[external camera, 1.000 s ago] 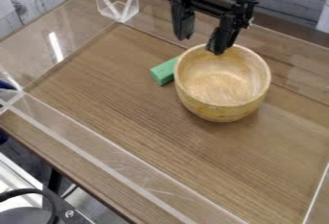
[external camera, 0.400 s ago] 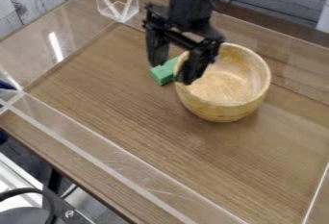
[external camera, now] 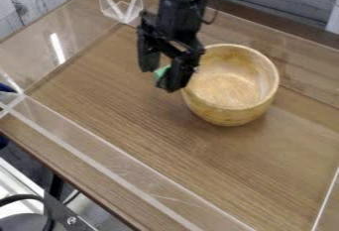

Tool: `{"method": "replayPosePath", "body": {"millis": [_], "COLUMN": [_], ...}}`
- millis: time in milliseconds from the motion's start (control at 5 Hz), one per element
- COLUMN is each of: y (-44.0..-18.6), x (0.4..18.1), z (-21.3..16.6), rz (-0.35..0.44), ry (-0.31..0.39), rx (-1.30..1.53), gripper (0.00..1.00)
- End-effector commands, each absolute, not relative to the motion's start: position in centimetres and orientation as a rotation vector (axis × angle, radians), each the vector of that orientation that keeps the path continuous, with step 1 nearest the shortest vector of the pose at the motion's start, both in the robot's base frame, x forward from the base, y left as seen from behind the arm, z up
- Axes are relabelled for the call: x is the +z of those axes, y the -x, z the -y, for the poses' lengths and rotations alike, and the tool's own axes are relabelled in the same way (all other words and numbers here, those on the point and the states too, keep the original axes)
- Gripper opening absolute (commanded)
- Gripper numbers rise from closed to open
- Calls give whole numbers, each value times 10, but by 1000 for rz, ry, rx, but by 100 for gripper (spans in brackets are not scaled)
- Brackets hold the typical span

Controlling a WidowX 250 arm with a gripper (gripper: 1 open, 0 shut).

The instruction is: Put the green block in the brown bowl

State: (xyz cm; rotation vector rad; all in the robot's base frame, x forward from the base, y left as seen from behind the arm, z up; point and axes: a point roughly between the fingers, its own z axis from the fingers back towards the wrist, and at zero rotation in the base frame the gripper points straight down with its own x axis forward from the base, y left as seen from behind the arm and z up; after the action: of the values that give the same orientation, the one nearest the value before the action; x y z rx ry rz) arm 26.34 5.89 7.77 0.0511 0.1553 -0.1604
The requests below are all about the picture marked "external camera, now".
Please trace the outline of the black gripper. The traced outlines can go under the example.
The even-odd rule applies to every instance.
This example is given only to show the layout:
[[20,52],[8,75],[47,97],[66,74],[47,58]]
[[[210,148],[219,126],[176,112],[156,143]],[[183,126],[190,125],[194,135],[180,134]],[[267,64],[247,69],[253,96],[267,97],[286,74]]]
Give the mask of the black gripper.
[[143,72],[159,67],[160,55],[172,59],[171,67],[156,80],[156,87],[168,92],[184,88],[195,67],[191,61],[203,54],[198,39],[207,0],[159,0],[158,13],[140,12],[138,26],[138,62]]

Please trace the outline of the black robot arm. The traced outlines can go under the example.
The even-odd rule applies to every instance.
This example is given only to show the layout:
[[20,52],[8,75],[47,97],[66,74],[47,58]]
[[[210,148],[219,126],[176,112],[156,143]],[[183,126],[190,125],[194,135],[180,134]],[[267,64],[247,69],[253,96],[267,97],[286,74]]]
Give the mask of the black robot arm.
[[143,72],[159,71],[160,55],[171,58],[156,79],[156,86],[168,92],[184,88],[199,67],[206,48],[198,39],[204,19],[207,0],[159,0],[158,13],[139,14],[138,62]]

